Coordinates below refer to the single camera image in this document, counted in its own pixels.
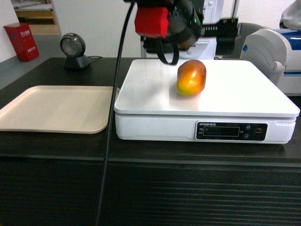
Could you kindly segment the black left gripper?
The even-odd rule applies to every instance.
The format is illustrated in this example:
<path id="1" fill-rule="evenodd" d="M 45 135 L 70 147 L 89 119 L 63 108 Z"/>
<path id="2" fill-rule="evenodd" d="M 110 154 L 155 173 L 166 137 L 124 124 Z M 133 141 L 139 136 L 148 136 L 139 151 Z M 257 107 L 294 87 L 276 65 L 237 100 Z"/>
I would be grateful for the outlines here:
<path id="1" fill-rule="evenodd" d="M 166 40 L 188 50 L 201 36 L 202 8 L 195 8 L 190 0 L 175 0 L 169 9 Z"/>

